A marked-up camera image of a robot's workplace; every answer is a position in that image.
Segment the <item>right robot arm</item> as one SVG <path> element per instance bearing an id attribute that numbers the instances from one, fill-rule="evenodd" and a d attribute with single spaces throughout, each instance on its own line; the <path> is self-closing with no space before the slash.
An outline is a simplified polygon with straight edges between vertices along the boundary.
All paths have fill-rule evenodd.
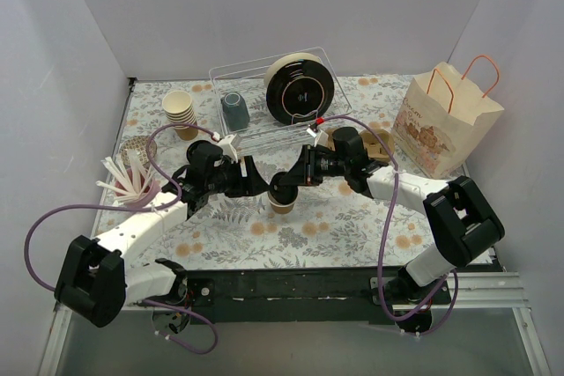
<path id="1" fill-rule="evenodd" d="M 304 145 L 294 166 L 271 181 L 271 199 L 287 206 L 300 187 L 342 177 L 357 194 L 415 210 L 427 217 L 434 241 L 387 282 L 377 284 L 386 301 L 419 303 L 451 270 L 463 268 L 500 241 L 505 229 L 479 187 L 469 177 L 434 180 L 400 173 L 371 159 L 360 133 L 352 127 L 332 134 L 333 148 Z"/>

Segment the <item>brown paper cup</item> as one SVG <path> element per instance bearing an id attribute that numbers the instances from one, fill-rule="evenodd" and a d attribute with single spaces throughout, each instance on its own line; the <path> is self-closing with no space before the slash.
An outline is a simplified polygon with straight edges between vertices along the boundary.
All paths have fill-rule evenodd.
<path id="1" fill-rule="evenodd" d="M 285 215 L 290 213 L 295 205 L 295 202 L 291 202 L 288 204 L 279 203 L 274 198 L 269 198 L 269 203 L 271 205 L 271 209 L 279 215 Z"/>

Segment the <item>paper takeout bag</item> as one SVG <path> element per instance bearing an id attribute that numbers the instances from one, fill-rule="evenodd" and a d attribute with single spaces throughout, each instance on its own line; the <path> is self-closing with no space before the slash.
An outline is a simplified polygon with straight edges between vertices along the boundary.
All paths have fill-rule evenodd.
<path id="1" fill-rule="evenodd" d="M 392 135 L 400 149 L 429 178 L 441 179 L 460 167 L 504 112 L 490 97 L 499 84 L 500 71 L 487 55 L 495 80 L 485 90 L 470 80 L 474 61 L 465 72 L 438 63 L 429 72 L 412 78 Z"/>

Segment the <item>stack of paper cups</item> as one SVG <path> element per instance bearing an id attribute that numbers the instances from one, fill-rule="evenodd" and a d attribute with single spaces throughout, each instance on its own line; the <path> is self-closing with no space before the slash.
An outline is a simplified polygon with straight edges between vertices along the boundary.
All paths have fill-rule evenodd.
<path id="1" fill-rule="evenodd" d="M 197 125 L 191 95 L 183 90 L 169 91 L 162 100 L 162 108 L 170 123 L 189 123 Z M 198 129 L 193 127 L 174 126 L 178 137 L 190 141 L 197 137 Z"/>

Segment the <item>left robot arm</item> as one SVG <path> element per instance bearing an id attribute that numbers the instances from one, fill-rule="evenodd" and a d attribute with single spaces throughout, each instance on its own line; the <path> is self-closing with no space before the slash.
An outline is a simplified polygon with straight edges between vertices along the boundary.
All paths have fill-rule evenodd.
<path id="1" fill-rule="evenodd" d="M 194 216 L 211 195 L 256 196 L 269 185 L 250 156 L 231 159 L 207 141 L 187 149 L 188 163 L 179 168 L 152 201 L 152 211 L 129 217 L 94 240 L 75 238 L 64 258 L 55 298 L 98 328 L 125 305 L 160 299 L 170 306 L 186 303 L 188 273 L 178 263 L 158 259 L 132 268 L 153 242 Z"/>

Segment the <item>black coffee lid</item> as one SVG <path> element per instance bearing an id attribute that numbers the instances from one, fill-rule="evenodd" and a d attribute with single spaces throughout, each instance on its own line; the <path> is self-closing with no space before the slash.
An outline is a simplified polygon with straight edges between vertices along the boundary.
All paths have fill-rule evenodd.
<path id="1" fill-rule="evenodd" d="M 269 198 L 281 205 L 288 205 L 293 203 L 299 194 L 299 189 L 296 186 L 282 186 L 278 183 L 273 183 L 269 188 Z"/>

